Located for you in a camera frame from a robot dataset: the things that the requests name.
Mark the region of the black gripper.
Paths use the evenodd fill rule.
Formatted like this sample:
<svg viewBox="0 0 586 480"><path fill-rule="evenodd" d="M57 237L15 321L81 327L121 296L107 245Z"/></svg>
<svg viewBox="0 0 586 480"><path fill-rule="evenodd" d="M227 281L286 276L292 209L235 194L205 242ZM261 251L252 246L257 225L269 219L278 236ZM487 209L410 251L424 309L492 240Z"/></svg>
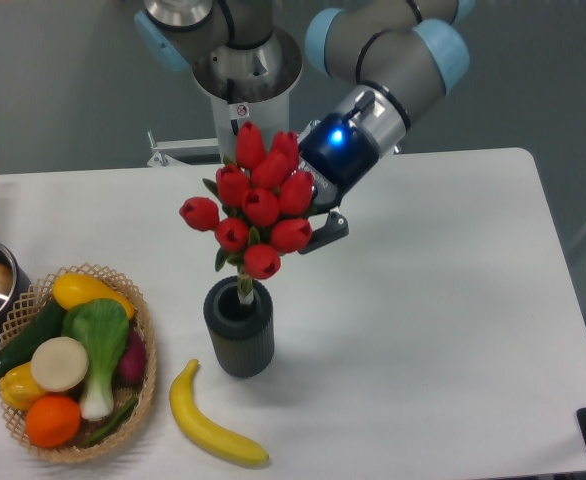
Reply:
<svg viewBox="0 0 586 480"><path fill-rule="evenodd" d="M349 234L348 220L334 207L378 162L379 154L364 132L344 123L339 113L329 114L309 132L299 143L299 154L300 168L314 178L312 204L318 212L331 209L325 224L299 250L304 255Z"/></svg>

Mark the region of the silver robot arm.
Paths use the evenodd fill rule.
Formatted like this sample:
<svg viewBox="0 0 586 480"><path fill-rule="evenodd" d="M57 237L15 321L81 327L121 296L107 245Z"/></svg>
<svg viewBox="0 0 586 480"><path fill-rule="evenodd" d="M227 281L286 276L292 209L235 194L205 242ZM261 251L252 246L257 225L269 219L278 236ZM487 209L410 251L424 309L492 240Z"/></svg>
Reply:
<svg viewBox="0 0 586 480"><path fill-rule="evenodd" d="M232 156L245 122L271 140L289 126L289 94L304 65L350 83L339 105L300 137L313 204L327 218L309 243L321 248L349 231L343 197L464 76L469 52L454 25L472 9L470 1L325 9L298 43L275 25L269 1L147 1L134 18L140 37L165 68L192 72L216 130L211 141L161 142L154 152Z"/></svg>

